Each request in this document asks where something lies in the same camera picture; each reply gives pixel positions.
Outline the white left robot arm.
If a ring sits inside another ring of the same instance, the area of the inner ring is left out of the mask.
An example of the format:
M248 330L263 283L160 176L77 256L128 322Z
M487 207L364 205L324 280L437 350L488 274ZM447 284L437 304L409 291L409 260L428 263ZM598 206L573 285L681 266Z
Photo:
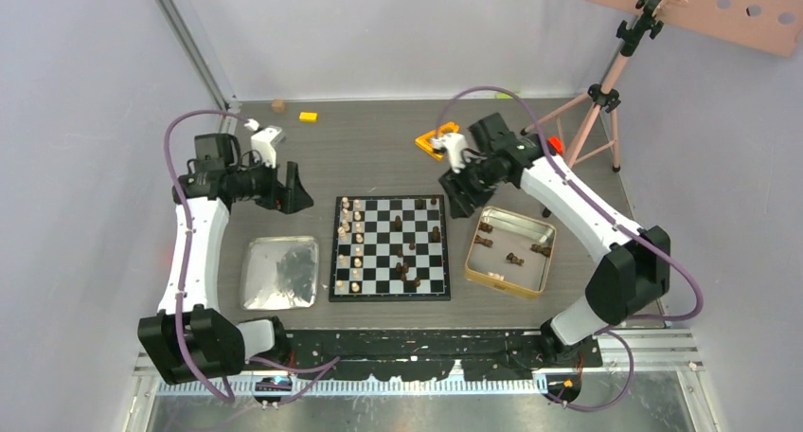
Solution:
M261 127L253 119L246 126L251 132L247 164L234 135L198 135L187 172L178 174L170 143L164 143L176 240L167 288L156 314L140 319L137 336L170 386L237 375L252 356L267 369L280 369L289 361L291 346L278 319L234 324L219 308L223 235L234 204L253 202L283 214L313 204L295 162L287 163L285 179L278 177L282 130Z

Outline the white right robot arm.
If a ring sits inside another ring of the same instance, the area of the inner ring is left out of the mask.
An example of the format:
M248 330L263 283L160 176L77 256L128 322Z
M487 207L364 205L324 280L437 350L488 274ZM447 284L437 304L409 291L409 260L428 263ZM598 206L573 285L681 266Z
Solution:
M536 134L519 136L500 114L470 128L475 146L459 133L438 134L435 152L450 167L438 182L449 198L452 218L468 218L503 183L513 185L547 208L581 242L597 267L583 295L541 327L541 354L564 366L579 342L640 312L669 289L670 238L659 226L649 229L621 215L587 187Z

